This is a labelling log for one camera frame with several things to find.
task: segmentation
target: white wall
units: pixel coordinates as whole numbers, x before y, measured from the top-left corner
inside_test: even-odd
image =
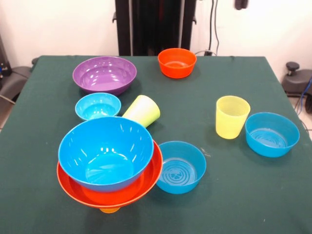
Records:
[[[191,50],[208,48],[211,0],[197,1]],[[118,55],[114,0],[0,0],[0,34],[12,66],[39,55]],[[312,1],[219,0],[221,56],[266,56],[278,78],[294,60],[312,68]]]
[[[11,66],[40,55],[118,55],[114,0],[0,0]]]
[[[208,49],[211,2],[197,1],[194,52]],[[279,79],[290,60],[312,69],[311,0],[249,0],[248,8],[240,11],[233,0],[219,0],[216,22],[220,56],[265,56]]]

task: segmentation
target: blue bowl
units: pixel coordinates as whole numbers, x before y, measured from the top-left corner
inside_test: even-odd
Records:
[[[82,120],[116,116],[121,108],[120,100],[107,93],[94,93],[84,96],[76,106],[76,114]]]
[[[142,125],[122,117],[105,117],[70,130],[60,143],[58,159],[81,186],[113,192],[140,176],[153,151],[152,136]]]
[[[184,194],[195,188],[206,171],[203,153],[183,141],[168,141],[159,147],[163,165],[157,186],[171,194]]]
[[[300,138],[297,126],[284,116],[261,112],[250,116],[246,123],[246,141],[256,153],[265,157],[281,157]]]

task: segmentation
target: green tablecloth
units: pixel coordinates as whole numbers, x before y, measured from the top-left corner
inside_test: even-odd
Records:
[[[139,94],[161,109],[148,130],[158,143],[183,140],[207,152],[207,172],[190,193],[155,186],[115,214],[81,205],[60,187],[58,146],[80,119],[84,95],[73,69],[90,57],[39,59],[0,133],[0,233],[299,234],[312,232],[312,144],[265,58],[201,57],[191,76],[161,74],[156,57],[128,57],[137,77],[120,97],[121,114]],[[215,102],[237,95],[252,113],[290,118],[299,143],[278,159],[254,153],[245,131],[234,140],[215,133]]]

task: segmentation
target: bowl rim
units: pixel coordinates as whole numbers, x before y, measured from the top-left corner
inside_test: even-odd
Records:
[[[186,186],[190,186],[190,185],[193,185],[193,184],[195,184],[195,183],[198,183],[198,182],[202,179],[202,177],[205,175],[206,170],[207,170],[207,160],[206,160],[206,158],[205,158],[205,155],[203,154],[203,152],[202,152],[199,148],[197,148],[197,147],[194,146],[193,144],[190,144],[190,143],[188,143],[188,142],[181,141],[181,140],[166,141],[166,142],[164,142],[164,143],[161,143],[161,144],[159,145],[159,148],[160,148],[160,150],[161,150],[161,146],[162,146],[162,145],[172,144],[172,143],[180,143],[180,144],[189,145],[189,146],[191,146],[194,150],[196,150],[197,152],[199,152],[199,154],[202,156],[202,158],[203,158],[204,161],[205,161],[204,172],[203,172],[202,175],[201,175],[200,177],[198,177],[195,181],[193,181],[192,183],[187,184],[187,185],[170,185],[170,184],[168,184],[168,183],[166,183],[166,182],[164,182],[164,181],[161,181],[161,180],[158,180],[158,182],[162,182],[162,183],[164,183],[164,184],[168,184],[169,186],[172,186],[172,187],[186,187]],[[165,163],[165,160],[164,160],[164,156],[163,156],[163,155],[162,155],[162,159],[163,159],[162,164],[164,164],[164,163]]]
[[[250,132],[247,130],[247,123],[248,123],[248,121],[250,120],[251,117],[258,116],[258,115],[263,115],[263,114],[274,115],[274,116],[281,117],[281,118],[287,120],[287,121],[290,123],[290,125],[292,125],[292,126],[296,129],[296,131],[297,131],[297,133],[298,133],[298,138],[297,138],[297,140],[295,141],[295,143],[294,143],[294,144],[291,144],[291,145],[288,145],[288,146],[286,146],[286,147],[276,148],[276,147],[273,147],[273,146],[265,145],[265,144],[261,143],[260,141],[256,140],[255,138],[253,138],[253,137],[251,136]],[[264,146],[266,146],[266,147],[268,147],[268,148],[271,148],[271,149],[291,149],[291,148],[292,148],[294,145],[296,145],[296,144],[298,143],[298,141],[300,140],[300,131],[299,131],[297,125],[295,125],[294,122],[292,122],[292,121],[291,121],[290,119],[288,119],[287,117],[285,117],[285,116],[283,116],[283,115],[280,115],[280,114],[277,114],[277,113],[273,113],[273,112],[258,112],[258,113],[254,113],[254,114],[252,114],[251,116],[249,116],[249,117],[247,118],[246,122],[245,122],[245,131],[246,131],[246,137],[247,137],[247,136],[250,136],[253,140],[255,140],[256,142],[258,142],[259,144],[264,145]]]
[[[76,79],[75,79],[75,76],[74,76],[75,71],[76,71],[82,64],[84,64],[84,63],[86,63],[86,62],[88,62],[88,61],[94,60],[94,59],[98,59],[98,58],[116,58],[116,59],[120,59],[120,60],[126,61],[127,63],[129,63],[131,66],[134,67],[134,69],[135,69],[135,74],[134,74],[133,77],[129,80],[129,82],[127,82],[126,84],[123,84],[122,86],[120,86],[120,87],[118,87],[118,88],[115,88],[115,89],[97,90],[97,89],[89,89],[89,88],[82,87],[80,84],[77,83],[77,81],[76,81]],[[130,83],[133,82],[133,80],[136,78],[136,76],[137,76],[137,67],[136,67],[132,62],[130,62],[129,60],[127,60],[127,59],[125,59],[125,58],[121,58],[121,57],[119,57],[119,56],[96,56],[96,57],[93,57],[93,58],[89,58],[89,59],[87,59],[87,60],[85,60],[85,61],[79,63],[79,64],[75,67],[75,69],[73,70],[73,74],[72,74],[72,77],[73,77],[73,80],[74,80],[75,84],[76,84],[77,86],[79,86],[81,89],[87,90],[87,91],[89,91],[89,92],[105,92],[105,93],[115,91],[115,90],[120,89],[120,88],[122,88],[122,87],[126,87],[127,85],[129,85]]]
[[[163,159],[162,159],[162,153],[161,153],[161,150],[160,150],[160,147],[159,145],[153,140],[153,145],[155,145],[156,147],[154,147],[154,149],[156,149],[159,153],[159,158],[161,160],[161,162],[163,162]],[[155,178],[155,181],[151,184],[151,186],[145,191],[143,192],[142,194],[140,194],[139,196],[134,196],[131,200],[127,201],[127,202],[123,202],[121,204],[118,204],[118,205],[93,205],[93,204],[90,204],[90,203],[87,203],[87,202],[84,202],[82,200],[80,200],[79,198],[76,198],[74,196],[72,196],[65,188],[64,186],[62,185],[61,181],[60,181],[60,178],[59,178],[59,169],[58,169],[58,166],[61,167],[60,165],[60,162],[58,161],[58,165],[57,165],[57,177],[58,177],[58,182],[61,186],[61,188],[65,191],[65,193],[67,195],[69,195],[72,199],[74,199],[75,201],[83,204],[83,205],[86,205],[86,206],[89,206],[89,207],[93,207],[93,208],[116,208],[116,207],[123,207],[123,206],[127,206],[127,205],[130,205],[131,203],[134,203],[138,200],[140,200],[142,197],[144,197],[154,186],[155,184],[157,183],[160,175],[161,175],[161,171],[162,171],[162,164],[160,166],[160,170],[159,170],[159,173],[158,173],[158,176]]]
[[[232,116],[232,115],[229,115],[227,113],[225,113],[224,111],[222,111],[219,107],[218,107],[218,104],[225,98],[237,98],[237,99],[240,99],[240,101],[244,102],[245,104],[247,104],[246,106],[248,106],[248,112],[242,114],[242,115],[239,115],[239,116]],[[251,106],[250,104],[245,100],[243,99],[242,97],[239,97],[239,96],[235,96],[235,95],[225,95],[225,96],[222,96],[222,97],[219,97],[218,100],[215,102],[215,109],[216,110],[219,110],[220,112],[222,112],[224,115],[228,116],[228,117],[231,117],[231,118],[241,118],[242,116],[245,116],[245,115],[249,115],[250,111],[251,111]]]
[[[93,121],[93,122],[94,122],[94,121],[105,121],[105,120],[107,120],[108,118],[110,118],[110,119],[113,119],[113,118],[114,118],[114,119],[125,119],[126,121],[130,121],[130,122],[132,122],[132,123],[134,123],[134,124],[140,126],[142,129],[144,129],[144,131],[147,132],[147,135],[149,136],[149,138],[150,138],[150,140],[151,140],[151,143],[152,143],[152,150],[151,150],[150,155],[148,156],[147,162],[144,164],[144,166],[143,166],[139,171],[137,171],[137,172],[136,172],[135,174],[133,174],[131,177],[129,177],[129,178],[127,178],[127,179],[124,179],[124,180],[122,180],[122,181],[119,181],[119,182],[117,182],[117,183],[94,184],[94,183],[90,183],[90,182],[87,182],[87,181],[84,181],[84,180],[77,179],[77,178],[73,177],[70,173],[68,173],[68,172],[64,169],[64,167],[62,166],[62,160],[60,159],[60,148],[61,148],[61,146],[62,146],[62,144],[63,144],[65,138],[66,138],[73,130],[75,130],[76,128],[78,128],[79,126],[81,126],[81,125],[83,125],[83,124],[89,124],[89,122],[91,122],[91,121]],[[74,128],[72,128],[71,130],[69,130],[69,131],[66,133],[66,135],[63,137],[62,141],[61,141],[60,144],[59,144],[59,147],[58,147],[58,161],[59,161],[59,164],[60,164],[60,166],[62,167],[62,169],[65,171],[65,173],[66,173],[70,178],[72,178],[73,180],[75,180],[75,181],[77,181],[77,182],[80,182],[80,183],[82,183],[82,184],[91,185],[91,186],[94,186],[94,187],[106,187],[106,186],[112,186],[112,185],[118,185],[118,184],[124,183],[125,181],[130,180],[130,179],[132,179],[133,177],[136,177],[136,176],[138,176],[139,174],[141,174],[141,173],[144,171],[144,169],[147,167],[147,165],[150,163],[150,161],[151,161],[151,159],[152,159],[152,157],[153,157],[153,153],[154,153],[154,142],[153,142],[152,135],[150,134],[150,132],[149,132],[143,125],[141,125],[141,124],[139,124],[139,123],[137,123],[137,122],[135,122],[135,121],[132,121],[132,120],[130,120],[130,119],[127,119],[127,118],[123,118],[123,117],[119,117],[119,116],[110,116],[110,117],[95,118],[95,119],[91,119],[91,120],[88,120],[88,121],[84,121],[84,122],[78,124],[77,126],[75,126]]]
[[[110,96],[110,97],[114,98],[115,100],[117,100],[117,102],[118,102],[118,107],[117,107],[116,113],[113,114],[112,116],[118,115],[118,113],[120,112],[120,109],[121,109],[121,101],[120,101],[120,99],[119,99],[118,97],[116,97],[115,95],[113,95],[113,94],[104,93],[104,92],[98,92],[98,93],[88,94],[88,95],[86,95],[86,96],[80,98],[79,101],[76,103],[76,105],[75,105],[75,112],[76,112],[76,115],[77,115],[79,118],[81,118],[81,119],[83,119],[83,120],[90,120],[90,119],[88,119],[88,118],[84,118],[83,116],[79,115],[79,114],[77,113],[77,107],[78,107],[78,104],[79,104],[80,102],[82,102],[84,99],[86,99],[87,97],[96,96],[96,95],[106,95],[106,96]]]
[[[170,66],[165,65],[163,62],[161,62],[160,59],[159,59],[159,56],[160,56],[161,54],[163,54],[164,52],[167,52],[167,51],[170,51],[170,50],[176,50],[176,49],[178,49],[178,50],[184,50],[184,51],[187,51],[187,52],[189,52],[190,54],[194,55],[194,56],[195,56],[195,61],[194,61],[191,65],[188,65],[188,66],[186,66],[186,67],[171,67],[171,68],[174,68],[174,69],[185,69],[185,68],[192,67],[192,66],[194,66],[194,65],[196,64],[196,62],[197,62],[197,56],[196,56],[192,51],[187,50],[187,49],[183,49],[183,48],[169,48],[169,49],[165,49],[165,50],[161,51],[161,52],[158,54],[158,56],[157,56],[158,62],[159,62],[161,65],[163,65],[163,66],[170,67]]]

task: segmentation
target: blue cable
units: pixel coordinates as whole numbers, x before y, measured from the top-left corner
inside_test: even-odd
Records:
[[[311,84],[312,84],[312,77],[310,78],[309,83],[308,83],[308,85],[306,86],[305,90],[304,90],[304,91],[302,92],[302,94],[301,94],[301,97],[300,97],[301,105],[300,105],[300,111],[299,111],[298,115],[300,115],[301,112],[302,112],[302,108],[303,108],[303,97],[304,97],[305,93],[309,90]]]

